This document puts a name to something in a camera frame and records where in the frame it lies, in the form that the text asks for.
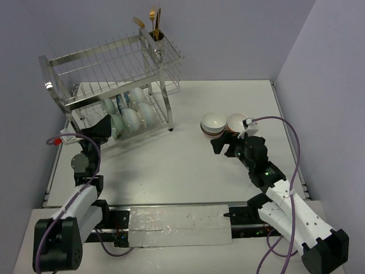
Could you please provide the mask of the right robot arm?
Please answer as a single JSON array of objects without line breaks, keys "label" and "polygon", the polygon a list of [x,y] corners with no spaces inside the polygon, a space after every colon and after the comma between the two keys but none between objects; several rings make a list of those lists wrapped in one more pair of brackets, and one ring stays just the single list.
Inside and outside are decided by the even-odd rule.
[{"label": "right robot arm", "polygon": [[265,222],[289,241],[309,273],[331,273],[348,260],[349,237],[327,224],[294,191],[283,172],[268,158],[265,139],[225,131],[210,141],[215,154],[228,145],[225,156],[237,158],[261,190],[248,201],[248,217]]}]

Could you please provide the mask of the white bowl brown pattern stack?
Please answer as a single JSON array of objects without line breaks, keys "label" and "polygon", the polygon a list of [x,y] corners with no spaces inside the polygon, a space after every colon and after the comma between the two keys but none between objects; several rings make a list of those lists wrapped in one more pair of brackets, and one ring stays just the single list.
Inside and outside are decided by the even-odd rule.
[{"label": "white bowl brown pattern stack", "polygon": [[220,112],[208,112],[201,117],[200,127],[209,136],[221,134],[226,127],[226,116]]}]

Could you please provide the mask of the mint bowl gold rim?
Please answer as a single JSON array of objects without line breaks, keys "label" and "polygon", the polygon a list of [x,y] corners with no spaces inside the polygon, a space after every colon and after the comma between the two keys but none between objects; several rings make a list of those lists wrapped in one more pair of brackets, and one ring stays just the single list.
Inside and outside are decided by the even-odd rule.
[{"label": "mint bowl gold rim", "polygon": [[121,115],[111,114],[111,134],[115,140],[120,139],[127,129],[127,125]]}]

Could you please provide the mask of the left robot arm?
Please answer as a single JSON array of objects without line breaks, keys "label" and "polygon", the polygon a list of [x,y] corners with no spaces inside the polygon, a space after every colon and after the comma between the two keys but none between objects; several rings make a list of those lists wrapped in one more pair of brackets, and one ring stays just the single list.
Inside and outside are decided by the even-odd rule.
[{"label": "left robot arm", "polygon": [[82,150],[71,159],[75,189],[68,201],[50,218],[34,228],[33,270],[35,273],[71,271],[79,268],[83,244],[95,227],[106,227],[111,213],[105,200],[103,176],[99,175],[101,145],[112,135],[112,120],[106,115],[92,127],[73,136]]}]

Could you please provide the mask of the blue floral bowl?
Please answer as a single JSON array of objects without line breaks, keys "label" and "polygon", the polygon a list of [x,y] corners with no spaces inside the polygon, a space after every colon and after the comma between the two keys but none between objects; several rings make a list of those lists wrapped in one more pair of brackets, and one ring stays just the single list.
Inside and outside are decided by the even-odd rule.
[{"label": "blue floral bowl", "polygon": [[131,106],[131,99],[128,91],[122,94],[122,100],[124,108],[129,108]]}]

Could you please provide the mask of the white orange bottom bowl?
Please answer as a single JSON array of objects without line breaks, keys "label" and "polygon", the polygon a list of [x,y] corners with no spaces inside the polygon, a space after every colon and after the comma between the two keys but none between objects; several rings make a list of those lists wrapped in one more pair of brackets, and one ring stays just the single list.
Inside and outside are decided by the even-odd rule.
[{"label": "white orange bottom bowl", "polygon": [[227,127],[231,132],[242,132],[245,127],[243,121],[248,117],[242,113],[233,113],[227,118]]}]

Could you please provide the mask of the white bowl front stack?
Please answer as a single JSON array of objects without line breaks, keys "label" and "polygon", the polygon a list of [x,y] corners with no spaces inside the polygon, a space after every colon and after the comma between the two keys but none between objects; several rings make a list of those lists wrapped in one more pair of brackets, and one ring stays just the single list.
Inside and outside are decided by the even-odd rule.
[{"label": "white bowl front stack", "polygon": [[155,109],[147,103],[139,103],[137,105],[137,112],[141,117],[144,127],[152,127],[157,121],[157,113]]}]

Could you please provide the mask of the white bowl orange stack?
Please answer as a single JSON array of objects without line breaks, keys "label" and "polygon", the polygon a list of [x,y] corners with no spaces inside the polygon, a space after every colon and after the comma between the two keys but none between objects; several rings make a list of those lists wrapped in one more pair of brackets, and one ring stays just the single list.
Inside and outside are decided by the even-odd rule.
[{"label": "white bowl orange stack", "polygon": [[132,134],[136,133],[141,126],[141,119],[139,114],[135,110],[130,108],[122,109],[122,114],[127,121],[129,131]]}]

